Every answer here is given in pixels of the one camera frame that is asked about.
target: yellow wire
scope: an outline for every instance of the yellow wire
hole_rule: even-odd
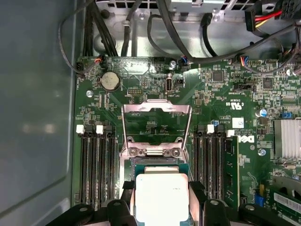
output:
[[[264,20],[264,21],[261,21],[260,23],[258,23],[258,24],[256,24],[255,25],[255,28],[258,28],[258,27],[260,27],[261,25],[263,25],[265,22],[267,22],[269,19],[266,19],[266,20]]]
[[[240,62],[241,62],[241,65],[242,65],[242,66],[245,66],[244,61],[243,61],[243,57],[242,57],[242,56],[240,57]]]

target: aluminum heatsink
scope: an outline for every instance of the aluminum heatsink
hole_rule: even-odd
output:
[[[301,158],[301,120],[274,120],[275,156]]]

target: white slot latch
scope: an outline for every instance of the white slot latch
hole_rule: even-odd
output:
[[[207,125],[207,133],[214,133],[214,125],[212,124]]]
[[[227,137],[232,137],[235,134],[235,130],[234,129],[229,129],[226,131],[226,136]]]
[[[76,125],[76,133],[84,134],[85,133],[84,125]]]
[[[103,125],[96,125],[96,133],[103,134]]]

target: cable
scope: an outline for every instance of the cable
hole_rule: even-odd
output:
[[[269,36],[268,33],[262,31],[260,28],[257,28],[255,31],[252,32],[253,35],[256,35],[260,38],[267,38]],[[282,46],[282,43],[279,39],[277,38],[273,38],[274,43],[276,44],[276,46],[279,48],[280,52],[283,53],[284,52],[284,48]]]
[[[256,43],[254,43],[251,46],[245,47],[243,49],[237,50],[237,51],[229,53],[229,54],[215,56],[215,57],[209,57],[209,58],[196,58],[196,57],[191,56],[189,51],[186,49],[186,47],[182,43],[177,31],[175,30],[174,25],[169,17],[169,12],[168,12],[168,8],[166,6],[165,0],[157,0],[157,5],[159,8],[160,14],[162,16],[163,22],[165,24],[165,27],[166,27],[170,37],[172,38],[173,42],[176,44],[176,46],[179,48],[179,50],[187,57],[187,59],[189,61],[191,61],[193,63],[197,63],[197,64],[210,64],[210,63],[214,63],[214,62],[221,61],[224,59],[234,58],[236,55],[241,55],[245,52],[251,51],[251,50],[261,46],[262,44],[266,43],[267,41],[269,41],[277,36],[291,32],[295,29],[295,25],[290,25],[278,32],[275,32],[275,33],[269,35],[267,38],[264,38]]]
[[[157,15],[157,14],[152,14],[152,15],[150,15],[149,20],[147,21],[147,38],[148,38],[148,40],[149,40],[151,46],[153,46],[154,49],[155,49],[156,51],[158,51],[159,53],[161,53],[161,54],[162,54],[163,56],[165,56],[165,57],[169,57],[169,58],[173,58],[173,59],[179,58],[178,56],[174,56],[174,55],[172,55],[172,54],[170,54],[170,53],[167,53],[167,52],[165,52],[164,50],[162,50],[162,49],[154,42],[154,40],[152,39],[152,37],[151,37],[151,26],[152,26],[152,20],[153,20],[153,18],[162,18],[162,17],[161,17],[160,15]]]
[[[258,24],[255,25],[255,28],[259,28],[261,25],[263,25],[264,23],[266,23],[269,19],[263,20],[261,22],[259,22]]]
[[[280,14],[282,14],[282,11],[272,12],[272,13],[266,15],[266,16],[260,16],[260,17],[255,18],[255,21],[267,20],[267,19],[270,19],[272,17],[279,16]]]
[[[268,71],[268,72],[261,72],[261,71],[255,70],[255,69],[253,69],[251,67],[248,67],[247,65],[243,65],[243,67],[245,69],[247,69],[248,71],[256,73],[256,74],[271,74],[271,73],[278,72],[278,71],[282,70],[283,68],[285,68],[294,59],[295,55],[299,51],[299,39],[300,39],[300,34],[299,33],[300,32],[298,31],[297,28],[295,29],[295,31],[296,31],[296,41],[297,41],[296,47],[293,50],[291,56],[284,63],[282,63],[282,65],[280,67],[278,67],[278,68],[276,68],[274,70]]]
[[[95,20],[94,21],[95,22],[96,22],[96,20],[98,21],[100,29],[102,30],[105,38],[108,40],[109,47],[110,47],[111,52],[112,52],[112,56],[118,57],[117,50],[115,48],[115,43],[113,41],[113,38],[112,38],[112,36],[109,32],[109,29],[108,29],[107,25],[105,24],[105,22],[104,22],[104,20],[101,16],[100,10],[99,10],[99,8],[98,8],[95,1],[92,3],[91,7],[92,7],[92,11],[95,14]]]
[[[207,33],[208,26],[211,24],[212,17],[213,17],[212,13],[205,13],[203,15],[202,20],[201,20],[202,36],[203,36],[204,45],[205,45],[206,49],[208,50],[208,52],[211,54],[211,56],[217,57],[216,52],[212,49],[212,47],[209,43],[208,33]]]
[[[63,56],[63,58],[64,58],[66,64],[67,64],[74,72],[76,72],[76,73],[78,73],[78,74],[85,74],[85,73],[89,72],[89,71],[95,66],[96,63],[95,63],[95,62],[92,63],[91,65],[89,65],[89,66],[87,67],[87,69],[85,69],[85,70],[83,70],[83,71],[77,70],[75,67],[73,67],[73,65],[72,65],[71,62],[69,61],[69,59],[68,59],[68,57],[67,57],[67,55],[66,55],[65,49],[64,49],[64,47],[63,47],[63,41],[62,41],[62,26],[63,26],[63,24],[66,22],[66,20],[67,20],[69,17],[71,17],[71,16],[73,16],[73,15],[79,13],[80,11],[84,10],[84,9],[85,9],[89,4],[91,4],[93,1],[95,1],[95,0],[87,0],[80,8],[78,8],[77,10],[73,11],[71,14],[69,14],[68,16],[66,16],[66,17],[60,22],[60,24],[59,24],[59,26],[58,26],[57,37],[58,37],[58,44],[59,44],[59,46],[60,46],[60,51],[61,51],[61,53],[62,53],[62,56]]]
[[[105,36],[105,34],[103,32],[103,27],[101,26],[99,20],[97,19],[97,15],[96,14],[97,13],[95,13],[95,11],[92,10],[92,17],[93,17],[94,23],[96,24],[96,27],[97,27],[97,29],[99,31],[99,34],[100,34],[100,36],[102,38],[105,51],[107,52],[108,56],[111,57],[111,56],[113,56],[113,51],[111,49],[111,46],[108,43],[107,37]]]
[[[135,11],[139,8],[140,4],[142,3],[142,0],[136,0],[133,6],[131,7],[126,20],[131,21],[134,17]],[[127,49],[128,49],[128,43],[130,42],[130,33],[131,29],[129,26],[124,27],[124,40],[123,45],[121,48],[121,56],[126,57],[127,56]]]

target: blue connector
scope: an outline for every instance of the blue connector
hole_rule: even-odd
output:
[[[291,112],[282,113],[282,118],[284,118],[284,119],[290,119],[292,117],[293,117],[293,114]]]
[[[263,207],[265,203],[265,198],[263,198],[260,194],[255,194],[255,204]]]

